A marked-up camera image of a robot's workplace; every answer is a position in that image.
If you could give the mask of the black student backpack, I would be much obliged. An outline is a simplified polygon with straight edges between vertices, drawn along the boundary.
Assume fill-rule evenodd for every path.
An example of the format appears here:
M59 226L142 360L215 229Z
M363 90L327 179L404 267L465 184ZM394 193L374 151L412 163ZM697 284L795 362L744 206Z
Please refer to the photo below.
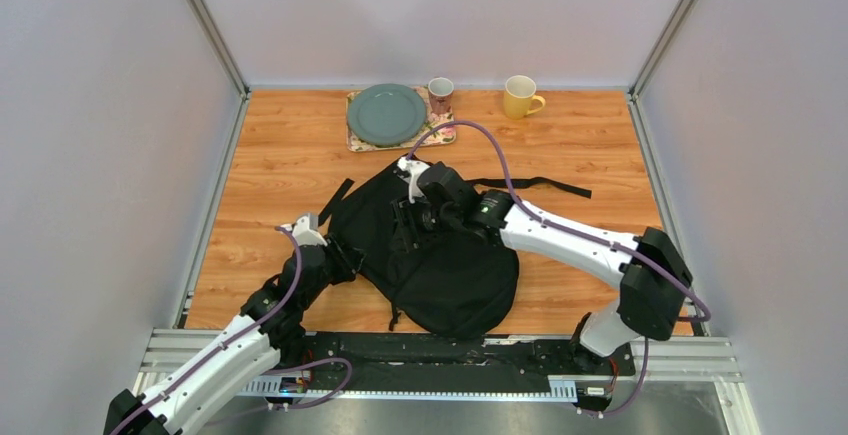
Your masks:
M341 247L363 256L359 275L386 298L394 330L403 317L427 332L470 339L496 328L512 309L520 274L516 251L478 244L461 234L435 237L421 247L391 245L391 202L408 185L391 163L355 187L345 180L319 214L327 234ZM505 180L468 180L488 190L504 189Z

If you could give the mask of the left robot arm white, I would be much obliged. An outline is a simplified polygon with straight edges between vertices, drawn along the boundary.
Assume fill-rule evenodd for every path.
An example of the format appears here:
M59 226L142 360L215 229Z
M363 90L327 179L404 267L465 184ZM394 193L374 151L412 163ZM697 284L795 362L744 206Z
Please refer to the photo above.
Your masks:
M205 348L142 394L119 393L109 404L105 433L195 434L261 375L349 367L340 357L309 360L302 320L325 288L354 280L362 261L361 253L334 241L296 247Z

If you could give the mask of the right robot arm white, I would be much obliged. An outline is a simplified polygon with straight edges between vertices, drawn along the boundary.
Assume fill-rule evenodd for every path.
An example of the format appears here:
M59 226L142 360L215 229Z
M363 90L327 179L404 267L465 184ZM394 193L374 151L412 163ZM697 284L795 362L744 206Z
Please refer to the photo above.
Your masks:
M692 276L664 231L649 227L636 235L556 216L521 200L511 180L502 190L479 193L441 162L402 157L395 171L408 185L399 204L406 245L423 235L461 234L478 244L545 256L617 289L615 301L589 313L574 331L570 359L580 372L598 372L616 349L639 337L672 336Z

